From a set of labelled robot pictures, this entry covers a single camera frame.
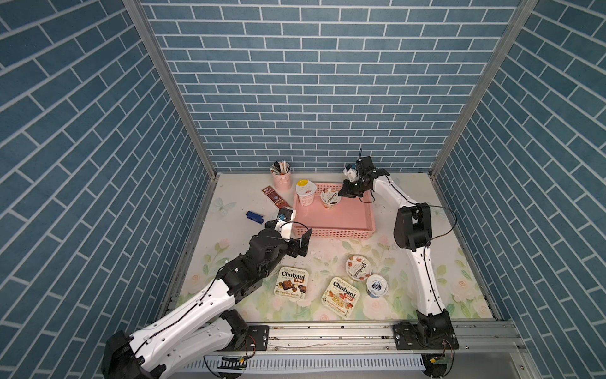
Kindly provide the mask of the round Chobani yogurt dark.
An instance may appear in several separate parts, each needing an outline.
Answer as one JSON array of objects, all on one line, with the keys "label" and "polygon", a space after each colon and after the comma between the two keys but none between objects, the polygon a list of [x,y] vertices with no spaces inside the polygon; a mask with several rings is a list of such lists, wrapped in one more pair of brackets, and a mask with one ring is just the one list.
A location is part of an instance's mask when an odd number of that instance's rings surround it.
[{"label": "round Chobani yogurt dark", "polygon": [[341,201],[341,197],[337,189],[327,188],[320,193],[320,200],[325,208],[334,208]]}]

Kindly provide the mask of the pink plastic basket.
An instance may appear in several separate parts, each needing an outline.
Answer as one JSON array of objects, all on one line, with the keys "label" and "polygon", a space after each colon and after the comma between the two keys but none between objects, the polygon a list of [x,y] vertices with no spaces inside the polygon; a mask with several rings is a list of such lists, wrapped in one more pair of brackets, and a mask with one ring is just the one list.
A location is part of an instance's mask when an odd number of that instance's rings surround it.
[{"label": "pink plastic basket", "polygon": [[301,237],[312,230],[315,238],[370,238],[376,230],[371,196],[365,194],[362,202],[353,198],[342,198],[333,208],[326,208],[320,195],[325,190],[338,192],[341,183],[316,183],[317,192],[310,205],[303,205],[298,194],[294,195],[296,224],[293,233]]}]

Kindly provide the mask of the white yellow yogurt cup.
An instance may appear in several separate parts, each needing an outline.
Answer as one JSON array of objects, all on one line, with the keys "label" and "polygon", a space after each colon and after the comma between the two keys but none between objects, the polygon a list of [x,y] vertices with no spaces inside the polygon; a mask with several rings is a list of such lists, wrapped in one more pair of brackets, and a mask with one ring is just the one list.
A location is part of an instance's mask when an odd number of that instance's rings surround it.
[{"label": "white yellow yogurt cup", "polygon": [[296,194],[298,195],[299,202],[302,206],[312,205],[316,192],[317,185],[314,182],[307,179],[302,179],[297,182]]}]

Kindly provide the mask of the square Chobani flip chocolate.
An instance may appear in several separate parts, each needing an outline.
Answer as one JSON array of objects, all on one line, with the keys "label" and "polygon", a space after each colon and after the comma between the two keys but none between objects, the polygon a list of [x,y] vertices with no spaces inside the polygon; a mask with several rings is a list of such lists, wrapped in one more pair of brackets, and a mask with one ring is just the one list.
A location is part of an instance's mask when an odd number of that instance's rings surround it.
[{"label": "square Chobani flip chocolate", "polygon": [[284,266],[278,270],[274,294],[292,302],[306,297],[309,272],[303,268]]}]

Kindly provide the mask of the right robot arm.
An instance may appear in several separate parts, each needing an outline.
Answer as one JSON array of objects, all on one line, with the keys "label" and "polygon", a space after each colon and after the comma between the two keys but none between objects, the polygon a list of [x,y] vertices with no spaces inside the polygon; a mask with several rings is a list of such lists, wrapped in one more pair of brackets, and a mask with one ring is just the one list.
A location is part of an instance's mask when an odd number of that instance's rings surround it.
[{"label": "right robot arm", "polygon": [[393,237],[395,244],[410,259],[417,289],[418,344],[423,348],[459,348],[450,313],[439,293],[432,267],[431,205],[417,202],[390,178],[375,167],[369,156],[360,157],[343,170],[345,179],[339,197],[362,199],[366,193],[379,196],[395,211]]}]

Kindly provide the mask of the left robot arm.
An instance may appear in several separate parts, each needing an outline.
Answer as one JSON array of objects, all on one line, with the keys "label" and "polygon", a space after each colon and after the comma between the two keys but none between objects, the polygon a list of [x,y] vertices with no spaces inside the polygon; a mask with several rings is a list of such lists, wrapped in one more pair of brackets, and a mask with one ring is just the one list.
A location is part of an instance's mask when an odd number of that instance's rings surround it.
[{"label": "left robot arm", "polygon": [[105,378],[169,378],[209,353],[242,347],[249,326],[235,305],[257,290],[287,255],[306,256],[312,231],[284,238],[264,229],[249,249],[220,268],[215,279],[181,306],[130,335],[118,331],[105,346]]}]

